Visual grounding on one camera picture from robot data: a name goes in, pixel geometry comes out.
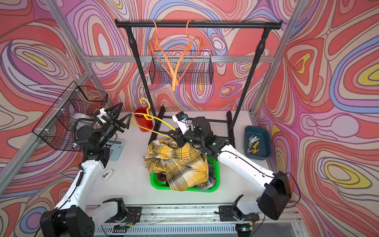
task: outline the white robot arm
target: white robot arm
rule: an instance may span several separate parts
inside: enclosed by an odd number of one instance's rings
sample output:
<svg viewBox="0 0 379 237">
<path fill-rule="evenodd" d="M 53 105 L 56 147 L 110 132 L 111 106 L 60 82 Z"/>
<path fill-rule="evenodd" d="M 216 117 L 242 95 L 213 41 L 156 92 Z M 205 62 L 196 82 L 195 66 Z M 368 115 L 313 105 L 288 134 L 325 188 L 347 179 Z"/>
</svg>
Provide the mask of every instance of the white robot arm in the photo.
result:
<svg viewBox="0 0 379 237">
<path fill-rule="evenodd" d="M 119 103 L 105 110 L 105 112 L 112 110 L 116 112 L 107 113 L 109 117 L 102 115 L 102 120 L 96 115 L 92 116 L 100 124 L 106 122 L 100 129 L 86 125 L 76 131 L 77 123 L 88 119 L 80 118 L 75 121 L 73 140 L 82 147 L 83 160 L 79 173 L 63 199 L 54 210 L 44 212 L 40 218 L 45 237 L 93 236 L 94 231 L 109 218 L 116 216 L 118 221 L 126 219 L 127 211 L 122 198 L 106 200 L 94 211 L 85 213 L 88 196 L 108 163 L 109 148 L 105 144 L 116 131 L 123 132 L 123 128 L 129 128 L 130 118 L 127 124 L 123 121 L 132 114 L 117 119 L 121 107 L 122 103 Z M 235 207 L 232 206 L 236 219 L 242 220 L 244 216 L 256 212 L 257 205 L 271 219 L 279 218 L 291 198 L 288 178 L 284 173 L 276 174 L 264 169 L 239 153 L 226 140 L 213 135 L 210 124 L 204 117 L 192 120 L 194 131 L 191 131 L 188 118 L 183 112 L 173 116 L 173 120 L 178 123 L 180 129 L 171 130 L 168 135 L 177 142 L 178 146 L 183 146 L 185 143 L 201 145 L 199 149 L 207 156 L 231 167 L 257 189 L 258 194 L 253 198 L 240 200 L 242 195 L 237 198 Z"/>
<path fill-rule="evenodd" d="M 180 131 L 171 130 L 168 135 L 178 146 L 182 147 L 185 143 L 201 145 L 199 149 L 207 156 L 231 167 L 257 189 L 255 197 L 240 201 L 238 199 L 236 207 L 240 212 L 244 215 L 256 212 L 255 207 L 258 205 L 269 218 L 279 218 L 291 199 L 291 189 L 285 173 L 267 170 L 239 153 L 229 142 L 213 134 L 205 117 L 192 120 L 193 131 L 190 130 L 188 117 L 183 112 L 172 118 L 179 125 Z"/>
<path fill-rule="evenodd" d="M 93 114 L 92 119 L 75 120 L 73 142 L 80 145 L 83 152 L 80 171 L 54 210 L 41 216 L 40 224 L 45 237 L 93 236 L 95 230 L 109 218 L 115 217 L 119 221 L 126 219 L 127 211 L 122 198 L 105 200 L 97 209 L 85 213 L 88 196 L 108 163 L 110 149 L 106 146 L 107 141 L 117 131 L 124 132 L 123 129 L 129 128 L 132 114 L 118 120 L 121 108 L 122 103 L 119 103 L 100 111 L 98 115 Z M 95 121 L 102 128 L 94 129 L 88 124 L 76 130 L 80 121 Z"/>
</svg>

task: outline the psychedelic wallpaper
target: psychedelic wallpaper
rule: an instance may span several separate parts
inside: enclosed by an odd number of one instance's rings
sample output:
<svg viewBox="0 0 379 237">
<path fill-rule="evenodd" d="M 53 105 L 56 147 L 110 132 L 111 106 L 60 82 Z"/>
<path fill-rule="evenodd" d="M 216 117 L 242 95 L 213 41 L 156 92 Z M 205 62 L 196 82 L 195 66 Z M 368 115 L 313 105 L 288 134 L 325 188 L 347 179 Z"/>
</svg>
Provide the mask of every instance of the psychedelic wallpaper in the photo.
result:
<svg viewBox="0 0 379 237">
<path fill-rule="evenodd" d="M 378 1 L 310 1 L 255 111 L 313 237 L 379 236 L 378 32 Z"/>
<path fill-rule="evenodd" d="M 279 21 L 265 55 L 273 55 L 294 0 L 57 0 L 89 55 L 132 55 L 113 20 Z M 0 0 L 0 169 L 42 114 L 83 73 L 44 0 Z M 272 134 L 275 169 L 290 171 L 298 209 L 312 237 L 379 236 L 379 2 L 309 0 L 276 76 L 255 111 Z M 214 55 L 253 55 L 261 31 L 190 29 Z M 155 29 L 133 29 L 141 55 Z M 182 49 L 183 29 L 159 29 L 165 49 Z M 148 76 L 149 63 L 143 65 Z M 211 86 L 151 85 L 155 107 L 234 109 L 251 63 L 214 64 Z M 259 65 L 244 102 L 249 109 L 267 64 Z M 125 110 L 144 96 L 134 63 L 93 63 L 113 102 Z M 34 236 L 38 220 L 68 190 L 81 154 L 41 144 L 0 197 L 0 237 Z"/>
<path fill-rule="evenodd" d="M 84 70 L 41 1 L 0 0 L 0 22 L 1 172 Z M 40 144 L 1 195 L 0 236 L 34 235 L 41 213 L 54 207 L 76 175 L 76 156 Z"/>
<path fill-rule="evenodd" d="M 123 28 L 114 25 L 114 19 L 130 21 L 215 21 L 249 22 L 283 20 L 280 30 L 273 30 L 266 43 L 264 55 L 273 55 L 294 7 L 294 1 L 233 0 L 161 0 L 161 1 L 65 1 L 61 7 L 84 52 L 88 55 L 132 55 Z M 154 28 L 133 28 L 140 55 L 151 55 L 148 41 L 155 38 Z M 191 38 L 201 37 L 204 49 L 213 55 L 254 55 L 262 29 L 189 28 Z M 158 28 L 158 41 L 164 50 L 182 50 L 187 39 L 184 28 Z M 193 45 L 197 50 L 199 42 Z M 259 64 L 253 83 L 244 100 L 243 109 L 249 109 L 252 98 L 268 64 Z M 140 107 L 144 88 L 135 63 L 93 63 L 114 103 L 124 102 L 125 110 Z M 150 64 L 144 63 L 145 77 Z M 242 93 L 251 62 L 217 63 L 214 65 L 212 85 L 181 85 L 173 93 L 170 85 L 153 84 L 149 89 L 154 106 L 159 110 L 229 110 L 235 109 Z"/>
</svg>

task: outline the hanging basket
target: hanging basket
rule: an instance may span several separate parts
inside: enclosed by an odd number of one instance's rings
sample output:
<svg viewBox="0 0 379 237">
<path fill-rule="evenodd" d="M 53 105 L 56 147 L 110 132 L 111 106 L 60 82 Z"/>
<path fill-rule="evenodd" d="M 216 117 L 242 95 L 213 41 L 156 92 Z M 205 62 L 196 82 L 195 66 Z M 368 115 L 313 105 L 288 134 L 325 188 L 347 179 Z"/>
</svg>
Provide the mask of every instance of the hanging basket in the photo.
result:
<svg viewBox="0 0 379 237">
<path fill-rule="evenodd" d="M 66 93 L 71 93 L 66 102 L 60 109 L 52 109 L 57 104 L 58 100 L 63 98 Z M 75 118 L 72 116 L 75 113 L 91 115 L 91 113 L 103 108 L 108 101 L 108 94 L 104 91 L 96 89 L 91 86 L 78 86 L 71 83 L 61 96 L 55 101 L 45 115 L 34 126 L 32 132 L 40 137 L 44 142 L 55 150 L 61 151 L 80 151 L 80 146 L 74 144 L 72 139 L 72 127 Z M 40 126 L 41 121 L 46 118 L 50 113 L 56 114 L 43 128 Z M 93 127 L 95 122 L 80 121 L 76 128 L 84 125 Z"/>
<path fill-rule="evenodd" d="M 192 85 L 211 85 L 213 81 L 213 64 L 211 60 L 212 52 L 210 50 L 202 50 L 193 62 L 190 64 L 193 56 L 196 54 L 196 50 L 186 52 L 182 61 L 179 64 L 178 77 L 183 77 L 179 81 L 179 84 L 192 84 Z M 182 51 L 165 51 L 171 65 L 176 65 L 179 61 Z M 162 55 L 161 51 L 155 51 L 155 54 L 163 65 L 168 68 L 168 63 Z M 171 84 L 172 78 L 160 64 L 158 59 L 152 56 L 149 75 L 151 83 L 155 84 Z"/>
</svg>

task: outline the blue tray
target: blue tray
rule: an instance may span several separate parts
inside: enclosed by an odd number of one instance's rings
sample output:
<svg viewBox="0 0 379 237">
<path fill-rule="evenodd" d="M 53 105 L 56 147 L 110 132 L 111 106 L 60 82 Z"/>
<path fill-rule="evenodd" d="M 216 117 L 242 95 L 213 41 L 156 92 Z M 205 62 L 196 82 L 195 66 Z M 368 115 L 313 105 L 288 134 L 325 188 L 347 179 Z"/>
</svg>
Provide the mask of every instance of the blue tray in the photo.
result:
<svg viewBox="0 0 379 237">
<path fill-rule="evenodd" d="M 259 151 L 255 154 L 248 153 L 247 149 L 249 148 L 249 138 L 251 136 L 257 136 L 259 138 L 259 144 L 257 146 L 257 150 Z M 261 127 L 256 126 L 247 126 L 245 128 L 245 134 L 244 134 L 244 154 L 247 158 L 255 159 L 255 160 L 266 160 L 268 157 L 271 156 L 271 144 L 270 144 L 270 136 L 268 134 L 268 131 Z"/>
</svg>

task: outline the white table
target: white table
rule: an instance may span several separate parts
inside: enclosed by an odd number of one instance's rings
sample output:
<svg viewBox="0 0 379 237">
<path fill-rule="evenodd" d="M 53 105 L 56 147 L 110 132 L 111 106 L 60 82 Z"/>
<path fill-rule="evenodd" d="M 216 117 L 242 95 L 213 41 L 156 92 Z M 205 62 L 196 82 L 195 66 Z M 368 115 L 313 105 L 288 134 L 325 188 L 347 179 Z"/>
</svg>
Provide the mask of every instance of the white table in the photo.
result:
<svg viewBox="0 0 379 237">
<path fill-rule="evenodd" d="M 177 112 L 166 112 L 165 115 L 175 115 Z M 189 117 L 205 116 L 208 119 L 226 119 L 226 111 L 191 111 Z M 165 119 L 173 127 L 172 119 Z M 211 122 L 213 133 L 227 136 L 226 123 Z M 252 125 L 247 111 L 241 111 L 234 126 L 236 149 L 243 154 L 243 133 L 246 126 Z M 169 128 L 162 124 L 161 130 Z M 98 178 L 89 196 L 87 205 L 98 205 L 109 198 L 123 198 L 126 205 L 144 204 L 201 204 L 233 202 L 240 194 L 253 195 L 256 189 L 242 176 L 224 164 L 220 164 L 220 186 L 212 193 L 193 191 L 158 190 L 150 184 L 150 177 L 144 166 L 143 156 L 147 153 L 150 132 L 141 132 L 137 126 L 130 125 L 124 133 L 117 132 L 118 139 L 124 141 L 120 159 L 109 161 L 107 169 L 113 169 L 114 174 L 108 180 Z M 254 161 L 267 168 L 267 162 Z"/>
</svg>

